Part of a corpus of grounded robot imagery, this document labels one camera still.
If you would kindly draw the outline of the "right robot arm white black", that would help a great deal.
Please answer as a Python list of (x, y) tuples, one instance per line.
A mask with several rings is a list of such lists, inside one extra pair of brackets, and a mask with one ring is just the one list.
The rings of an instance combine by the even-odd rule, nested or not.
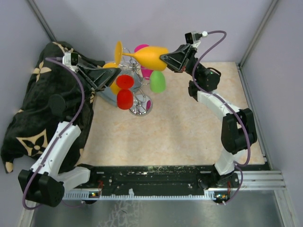
[(221, 73), (203, 66), (195, 57), (196, 52), (197, 48), (193, 45), (183, 44), (174, 52), (162, 54), (160, 59), (168, 69), (192, 76), (188, 84), (189, 95), (207, 106), (222, 122), (222, 152), (211, 173), (199, 184), (204, 189), (223, 187), (231, 179), (235, 168), (245, 167), (250, 161), (251, 145), (257, 141), (254, 115), (249, 108), (241, 109), (216, 92)]

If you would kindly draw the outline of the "red plastic wine glass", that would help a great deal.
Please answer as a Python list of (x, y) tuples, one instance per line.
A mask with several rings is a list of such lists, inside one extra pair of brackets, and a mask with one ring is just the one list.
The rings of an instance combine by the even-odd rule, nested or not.
[(133, 93), (130, 88), (134, 85), (134, 79), (123, 74), (117, 78), (116, 83), (121, 89), (116, 96), (117, 106), (122, 110), (128, 110), (133, 106)]

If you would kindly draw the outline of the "pink plastic wine glass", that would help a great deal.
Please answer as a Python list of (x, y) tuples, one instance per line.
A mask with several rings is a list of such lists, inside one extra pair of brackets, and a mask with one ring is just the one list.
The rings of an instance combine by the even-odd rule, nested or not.
[[(138, 45), (137, 47), (135, 47), (134, 49), (134, 52), (137, 52), (139, 51), (140, 49), (144, 48), (144, 47), (147, 47), (149, 46), (148, 44), (141, 44), (141, 45)], [(150, 69), (147, 69), (143, 66), (141, 66), (141, 72), (142, 72), (142, 76), (145, 78), (145, 79), (149, 79), (153, 70), (150, 70)]]

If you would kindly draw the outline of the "green plastic wine glass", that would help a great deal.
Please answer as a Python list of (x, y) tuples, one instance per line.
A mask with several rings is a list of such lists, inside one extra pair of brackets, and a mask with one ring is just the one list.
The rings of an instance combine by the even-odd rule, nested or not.
[(154, 93), (161, 93), (166, 89), (166, 80), (161, 71), (153, 71), (150, 75), (150, 90)]

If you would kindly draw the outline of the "orange wine glass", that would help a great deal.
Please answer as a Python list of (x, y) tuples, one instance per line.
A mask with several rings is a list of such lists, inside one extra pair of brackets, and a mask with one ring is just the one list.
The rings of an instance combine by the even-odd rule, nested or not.
[[(103, 68), (118, 68), (118, 65), (116, 65), (114, 62), (108, 62), (103, 66)], [(117, 95), (118, 92), (121, 90), (121, 88), (116, 83), (116, 79), (110, 85), (110, 89), (114, 95)]]
[(116, 43), (114, 59), (116, 65), (118, 65), (122, 59), (122, 56), (128, 56), (134, 58), (141, 66), (156, 71), (164, 71), (167, 67), (167, 63), (160, 59), (164, 54), (168, 54), (169, 50), (165, 47), (159, 46), (147, 46), (135, 53), (124, 53), (123, 45), (121, 41)]

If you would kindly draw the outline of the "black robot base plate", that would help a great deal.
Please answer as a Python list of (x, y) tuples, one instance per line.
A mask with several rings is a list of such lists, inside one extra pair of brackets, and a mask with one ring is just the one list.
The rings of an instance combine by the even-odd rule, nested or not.
[(235, 172), (220, 176), (214, 166), (97, 166), (79, 189), (101, 191), (104, 196), (203, 195), (206, 189), (235, 189), (240, 181)]

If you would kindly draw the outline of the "orange wine glass front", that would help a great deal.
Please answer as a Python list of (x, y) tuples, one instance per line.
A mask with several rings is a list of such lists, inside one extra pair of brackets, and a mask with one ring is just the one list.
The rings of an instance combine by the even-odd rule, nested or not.
[(122, 59), (122, 56), (128, 56), (134, 58), (141, 66), (156, 71), (164, 71), (167, 67), (167, 63), (160, 59), (164, 54), (168, 54), (169, 50), (165, 47), (159, 46), (147, 46), (135, 53), (124, 53), (123, 45), (121, 41), (116, 43), (114, 59), (116, 65), (118, 65)]

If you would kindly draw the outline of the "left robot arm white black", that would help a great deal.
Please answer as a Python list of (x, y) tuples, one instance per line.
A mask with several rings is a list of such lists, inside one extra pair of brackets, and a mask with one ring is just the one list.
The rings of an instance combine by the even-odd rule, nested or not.
[(87, 90), (110, 86), (121, 70), (118, 67), (85, 68), (80, 64), (60, 66), (71, 73), (76, 84), (67, 92), (56, 92), (49, 97), (48, 106), (60, 121), (41, 157), (29, 170), (22, 170), (18, 175), (23, 191), (22, 205), (27, 210), (41, 205), (56, 207), (66, 192), (82, 184), (89, 188), (98, 184), (96, 169), (91, 165), (80, 164), (63, 173), (60, 169), (81, 134), (76, 120), (84, 107)]

